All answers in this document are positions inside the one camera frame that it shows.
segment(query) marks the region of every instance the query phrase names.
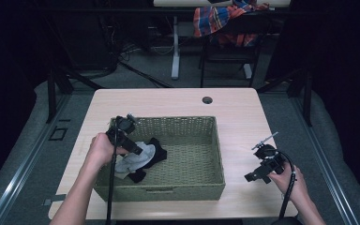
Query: gray cloth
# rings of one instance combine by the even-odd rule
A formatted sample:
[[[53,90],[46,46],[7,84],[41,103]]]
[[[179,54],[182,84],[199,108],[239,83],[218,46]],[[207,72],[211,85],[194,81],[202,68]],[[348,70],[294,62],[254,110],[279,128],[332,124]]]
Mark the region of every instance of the gray cloth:
[[[136,142],[141,147],[142,152],[139,155],[134,153],[127,154],[122,160],[118,161],[115,171],[118,173],[132,173],[147,164],[156,152],[153,144],[145,144],[144,142]]]

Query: chair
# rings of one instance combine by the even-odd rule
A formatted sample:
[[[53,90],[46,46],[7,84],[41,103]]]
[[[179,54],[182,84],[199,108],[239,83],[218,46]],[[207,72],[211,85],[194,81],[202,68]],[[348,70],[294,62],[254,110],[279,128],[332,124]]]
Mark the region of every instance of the chair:
[[[259,61],[262,42],[271,28],[271,20],[267,16],[257,13],[246,13],[228,21],[228,23],[216,33],[233,34],[259,34],[253,46],[250,47],[220,47],[209,41],[209,36],[205,38],[200,59],[201,68],[201,87],[203,87],[205,63],[220,64],[252,64],[251,78],[249,87],[253,84],[253,79]]]

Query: desk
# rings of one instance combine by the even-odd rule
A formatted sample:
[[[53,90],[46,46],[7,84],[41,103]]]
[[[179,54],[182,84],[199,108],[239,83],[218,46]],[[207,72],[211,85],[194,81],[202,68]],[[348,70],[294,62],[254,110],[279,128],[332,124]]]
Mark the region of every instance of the desk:
[[[203,97],[211,97],[204,104]],[[274,182],[248,182],[244,175],[260,166],[250,150],[271,134],[262,104],[251,88],[112,89],[96,91],[84,118],[56,194],[67,194],[81,168],[89,144],[108,129],[110,118],[133,113],[140,117],[215,116],[226,187],[218,201],[113,202],[112,218],[197,219],[277,217],[282,204]],[[275,146],[273,139],[267,143]],[[49,211],[53,218],[61,202]],[[107,204],[93,190],[87,219],[105,219]],[[297,214],[289,202],[288,216]]]
[[[155,7],[162,8],[198,8],[198,7],[226,7],[232,4],[232,0],[211,4],[208,0],[154,0]],[[259,2],[270,4],[271,8],[285,8],[291,0],[265,0]],[[172,79],[179,79],[180,53],[178,42],[178,23],[177,16],[173,17],[173,62],[172,62]]]

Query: plaid shirt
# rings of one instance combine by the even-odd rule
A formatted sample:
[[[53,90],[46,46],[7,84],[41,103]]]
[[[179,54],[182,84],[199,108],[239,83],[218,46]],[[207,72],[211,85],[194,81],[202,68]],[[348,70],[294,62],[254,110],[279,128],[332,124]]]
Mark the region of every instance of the plaid shirt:
[[[257,5],[257,0],[232,0],[228,7],[197,7],[194,13],[194,36],[203,37],[215,33],[227,24],[228,20],[254,10],[267,10],[268,4]],[[211,36],[212,42],[219,45],[233,44],[247,46],[253,44],[255,34],[231,35],[219,34]]]

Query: wicker basket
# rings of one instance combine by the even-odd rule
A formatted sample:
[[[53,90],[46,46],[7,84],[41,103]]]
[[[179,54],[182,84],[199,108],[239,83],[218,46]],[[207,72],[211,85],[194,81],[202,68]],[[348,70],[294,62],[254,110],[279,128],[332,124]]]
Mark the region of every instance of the wicker basket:
[[[218,144],[216,118],[157,117],[138,118],[140,124],[128,136],[134,142],[148,143],[157,138],[168,158],[144,171],[135,184],[130,178],[113,181],[114,202],[218,200],[225,187]],[[108,200],[110,166],[100,171],[95,191]]]

